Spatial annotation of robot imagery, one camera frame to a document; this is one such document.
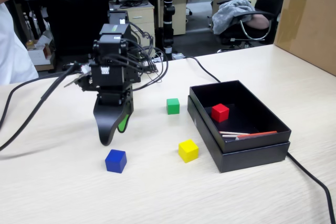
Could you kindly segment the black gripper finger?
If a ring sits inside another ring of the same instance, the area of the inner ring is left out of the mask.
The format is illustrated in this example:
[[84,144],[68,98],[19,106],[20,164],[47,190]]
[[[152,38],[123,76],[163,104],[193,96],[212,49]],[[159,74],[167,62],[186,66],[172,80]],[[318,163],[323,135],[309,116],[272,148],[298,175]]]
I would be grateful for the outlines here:
[[114,95],[97,95],[93,114],[96,119],[100,142],[110,145],[115,131],[121,121],[125,100],[117,99]]

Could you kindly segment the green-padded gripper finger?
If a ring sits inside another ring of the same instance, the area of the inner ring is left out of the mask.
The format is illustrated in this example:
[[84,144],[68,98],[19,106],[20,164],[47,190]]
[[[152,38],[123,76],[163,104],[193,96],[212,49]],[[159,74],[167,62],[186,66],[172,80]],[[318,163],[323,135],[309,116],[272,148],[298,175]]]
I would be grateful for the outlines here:
[[133,96],[128,96],[125,100],[123,111],[121,114],[121,121],[118,124],[118,132],[119,133],[124,133],[127,129],[129,119],[134,111],[134,106],[133,106]]

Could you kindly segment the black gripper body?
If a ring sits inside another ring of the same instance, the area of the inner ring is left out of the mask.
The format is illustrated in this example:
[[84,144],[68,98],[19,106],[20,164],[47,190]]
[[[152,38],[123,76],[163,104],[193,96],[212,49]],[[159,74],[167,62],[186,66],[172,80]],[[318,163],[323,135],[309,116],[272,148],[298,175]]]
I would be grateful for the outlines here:
[[98,101],[132,101],[132,85],[141,81],[140,68],[125,62],[120,64],[91,63],[92,87]]

